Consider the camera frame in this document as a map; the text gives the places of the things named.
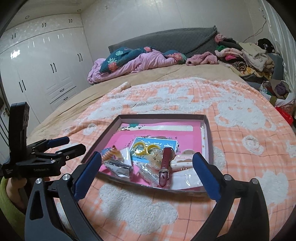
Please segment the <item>person's left hand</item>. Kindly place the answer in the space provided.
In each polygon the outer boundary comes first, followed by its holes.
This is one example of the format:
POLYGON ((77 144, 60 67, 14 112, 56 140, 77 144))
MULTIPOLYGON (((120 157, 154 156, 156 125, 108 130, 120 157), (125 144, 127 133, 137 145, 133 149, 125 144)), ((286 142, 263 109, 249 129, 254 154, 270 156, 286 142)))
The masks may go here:
POLYGON ((26 178, 10 178, 6 185, 6 193, 10 201, 19 209, 25 208, 23 197, 19 190, 24 188, 27 183, 26 178))

